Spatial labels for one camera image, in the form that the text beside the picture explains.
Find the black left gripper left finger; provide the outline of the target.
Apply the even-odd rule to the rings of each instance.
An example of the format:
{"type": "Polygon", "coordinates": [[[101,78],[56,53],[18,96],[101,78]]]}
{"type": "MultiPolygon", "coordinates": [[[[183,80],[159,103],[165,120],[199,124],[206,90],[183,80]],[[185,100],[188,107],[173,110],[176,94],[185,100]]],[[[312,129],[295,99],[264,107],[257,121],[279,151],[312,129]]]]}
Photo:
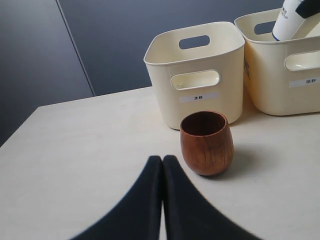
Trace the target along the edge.
{"type": "Polygon", "coordinates": [[[74,240],[158,240],[162,217],[162,159],[148,158],[125,196],[74,240]]]}

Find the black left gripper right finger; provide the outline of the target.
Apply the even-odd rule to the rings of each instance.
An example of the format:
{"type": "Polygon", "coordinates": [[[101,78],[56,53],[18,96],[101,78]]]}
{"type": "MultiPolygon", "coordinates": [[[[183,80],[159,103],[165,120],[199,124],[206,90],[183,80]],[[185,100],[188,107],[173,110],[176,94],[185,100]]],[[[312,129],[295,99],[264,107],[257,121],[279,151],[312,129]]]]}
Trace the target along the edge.
{"type": "Polygon", "coordinates": [[[174,155],[163,159],[164,217],[168,240],[249,240],[250,233],[212,206],[174,155]]]}

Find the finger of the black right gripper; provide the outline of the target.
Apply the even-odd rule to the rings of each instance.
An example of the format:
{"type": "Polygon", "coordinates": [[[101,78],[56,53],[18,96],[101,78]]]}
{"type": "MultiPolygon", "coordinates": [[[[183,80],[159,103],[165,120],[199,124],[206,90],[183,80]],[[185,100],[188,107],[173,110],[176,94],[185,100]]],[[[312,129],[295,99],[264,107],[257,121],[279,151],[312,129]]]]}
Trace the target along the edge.
{"type": "Polygon", "coordinates": [[[302,18],[312,17],[320,12],[320,0],[303,0],[295,12],[302,18]]]}

